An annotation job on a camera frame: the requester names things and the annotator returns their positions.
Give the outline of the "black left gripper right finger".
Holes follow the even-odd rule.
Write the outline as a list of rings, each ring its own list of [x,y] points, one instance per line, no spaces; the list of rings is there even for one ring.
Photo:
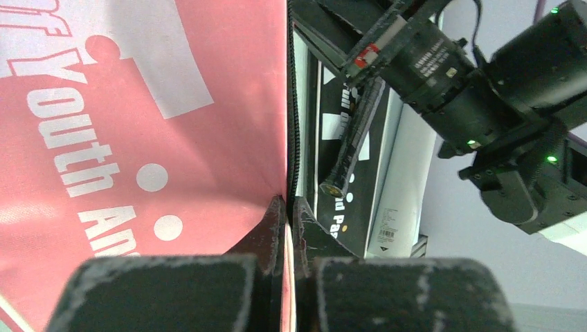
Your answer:
[[[360,259],[293,203],[299,331],[514,331],[491,271],[472,259]]]

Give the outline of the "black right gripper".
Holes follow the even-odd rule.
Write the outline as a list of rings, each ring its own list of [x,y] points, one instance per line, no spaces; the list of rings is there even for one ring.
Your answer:
[[[454,84],[454,43],[431,21],[447,1],[294,1],[296,30],[334,74],[354,86]]]

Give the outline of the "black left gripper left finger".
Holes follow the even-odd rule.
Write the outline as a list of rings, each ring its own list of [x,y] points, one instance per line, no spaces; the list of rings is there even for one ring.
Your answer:
[[[102,257],[67,282],[48,331],[279,331],[286,205],[222,255]]]

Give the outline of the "white shuttlecock tube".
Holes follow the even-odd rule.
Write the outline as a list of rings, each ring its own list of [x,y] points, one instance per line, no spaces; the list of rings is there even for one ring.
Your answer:
[[[365,254],[367,258],[411,255],[419,234],[435,140],[434,130],[414,111],[402,112]]]

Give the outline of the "pink racket cover bag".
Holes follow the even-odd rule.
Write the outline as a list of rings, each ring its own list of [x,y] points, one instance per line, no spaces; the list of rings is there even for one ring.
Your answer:
[[[1,2],[1,330],[94,257],[226,252],[287,193],[285,1]]]

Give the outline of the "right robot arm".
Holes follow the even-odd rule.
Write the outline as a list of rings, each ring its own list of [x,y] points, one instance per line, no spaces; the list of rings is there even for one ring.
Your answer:
[[[564,1],[486,58],[441,29],[448,1],[291,1],[321,63],[310,192],[358,257],[421,256],[422,199],[441,159],[500,221],[558,241],[586,211],[586,2]]]

